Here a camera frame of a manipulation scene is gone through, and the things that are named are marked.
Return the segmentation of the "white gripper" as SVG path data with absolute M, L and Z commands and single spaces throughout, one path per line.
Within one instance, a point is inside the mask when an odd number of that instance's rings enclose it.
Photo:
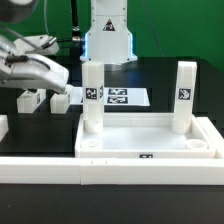
M 64 93 L 69 72 L 55 61 L 38 54 L 0 55 L 0 87 L 49 89 Z

